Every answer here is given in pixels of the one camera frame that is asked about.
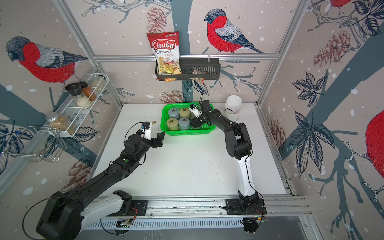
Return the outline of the yellow canister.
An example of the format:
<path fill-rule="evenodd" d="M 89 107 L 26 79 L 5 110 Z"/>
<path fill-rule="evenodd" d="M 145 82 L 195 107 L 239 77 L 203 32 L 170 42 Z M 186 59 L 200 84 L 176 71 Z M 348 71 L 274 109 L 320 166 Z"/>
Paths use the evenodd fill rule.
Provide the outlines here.
<path fill-rule="evenodd" d="M 191 111 L 189 108 L 181 108 L 179 109 L 180 118 L 191 118 Z"/>
<path fill-rule="evenodd" d="M 169 131 L 179 130 L 179 120 L 176 118 L 169 118 L 166 122 Z"/>

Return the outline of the blue canister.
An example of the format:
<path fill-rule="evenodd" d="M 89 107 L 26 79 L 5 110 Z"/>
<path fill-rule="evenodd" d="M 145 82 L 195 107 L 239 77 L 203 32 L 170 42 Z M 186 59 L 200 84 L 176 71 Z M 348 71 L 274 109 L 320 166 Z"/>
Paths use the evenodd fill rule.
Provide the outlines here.
<path fill-rule="evenodd" d="M 180 119 L 180 110 L 178 108 L 171 108 L 168 110 L 169 118 Z"/>
<path fill-rule="evenodd" d="M 179 125 L 179 130 L 184 131 L 184 130 L 189 130 L 191 125 L 190 125 L 190 119 L 187 117 L 180 118 L 178 120 L 178 125 Z"/>

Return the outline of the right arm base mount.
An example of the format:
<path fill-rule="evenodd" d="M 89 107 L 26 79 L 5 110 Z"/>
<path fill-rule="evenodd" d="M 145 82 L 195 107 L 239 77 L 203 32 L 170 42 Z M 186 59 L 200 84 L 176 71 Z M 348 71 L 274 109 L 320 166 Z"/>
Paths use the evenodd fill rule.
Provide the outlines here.
<path fill-rule="evenodd" d="M 250 196 L 238 191 L 237 199 L 226 199 L 226 204 L 221 207 L 228 215 L 266 215 L 266 205 L 263 196 L 253 192 Z"/>

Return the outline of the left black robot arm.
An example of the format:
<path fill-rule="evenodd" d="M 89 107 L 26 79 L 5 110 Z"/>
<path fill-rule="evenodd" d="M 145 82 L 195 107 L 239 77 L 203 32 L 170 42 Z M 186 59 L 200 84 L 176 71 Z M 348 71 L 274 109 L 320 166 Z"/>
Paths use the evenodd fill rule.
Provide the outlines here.
<path fill-rule="evenodd" d="M 139 133 L 129 136 L 125 149 L 104 171 L 67 193 L 53 194 L 37 223 L 37 233 L 46 240 L 74 240 L 90 224 L 109 215 L 136 217 L 144 208 L 134 207 L 132 196 L 125 191 L 114 191 L 97 202 L 95 199 L 132 174 L 150 148 L 162 147 L 165 134 L 158 133 L 150 140 Z"/>

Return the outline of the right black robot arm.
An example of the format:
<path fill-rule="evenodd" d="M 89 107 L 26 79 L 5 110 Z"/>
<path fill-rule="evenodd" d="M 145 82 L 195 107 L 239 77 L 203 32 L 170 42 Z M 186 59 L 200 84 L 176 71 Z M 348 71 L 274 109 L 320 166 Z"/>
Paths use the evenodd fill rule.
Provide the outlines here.
<path fill-rule="evenodd" d="M 227 152 L 230 157 L 237 160 L 241 177 L 238 190 L 240 208 L 243 211 L 250 211 L 260 203 L 260 198 L 250 173 L 249 158 L 253 153 L 253 146 L 246 125 L 226 118 L 219 110 L 213 109 L 208 100 L 201 101 L 197 105 L 191 104 L 190 111 L 195 115 L 190 120 L 194 128 L 208 124 L 223 131 Z"/>

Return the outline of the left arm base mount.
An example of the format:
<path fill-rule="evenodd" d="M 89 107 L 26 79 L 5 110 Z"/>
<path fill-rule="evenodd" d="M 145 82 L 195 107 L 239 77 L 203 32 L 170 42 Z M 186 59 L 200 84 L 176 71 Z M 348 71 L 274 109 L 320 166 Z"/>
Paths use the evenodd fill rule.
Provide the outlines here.
<path fill-rule="evenodd" d="M 148 200 L 133 200 L 130 194 L 122 190 L 114 191 L 113 195 L 119 196 L 123 200 L 123 204 L 118 211 L 112 212 L 108 217 L 142 217 L 146 215 Z"/>

